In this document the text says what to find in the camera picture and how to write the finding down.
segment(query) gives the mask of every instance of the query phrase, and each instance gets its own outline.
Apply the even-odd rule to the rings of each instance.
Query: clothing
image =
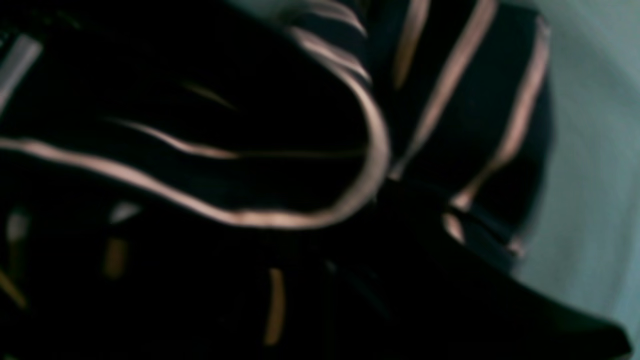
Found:
[[[173,356],[168,339],[194,358],[464,358],[452,339],[492,336],[519,344],[516,358],[628,350],[605,322],[580,330],[615,346],[577,349],[548,335],[546,312],[496,307],[500,294],[542,306],[507,277],[551,139],[549,33],[534,12],[307,1],[262,22],[220,1],[93,6],[7,28],[0,48],[0,197],[7,214],[31,212],[18,286],[38,339],[68,322],[86,356]],[[109,221],[123,200],[139,211]],[[461,290],[446,265],[460,259],[495,291],[469,293],[486,278]],[[11,351],[38,357],[25,348]]]

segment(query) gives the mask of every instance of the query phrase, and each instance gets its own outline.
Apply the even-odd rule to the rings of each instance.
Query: white wall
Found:
[[[557,136],[520,278],[640,347],[640,1],[528,3],[553,29]]]

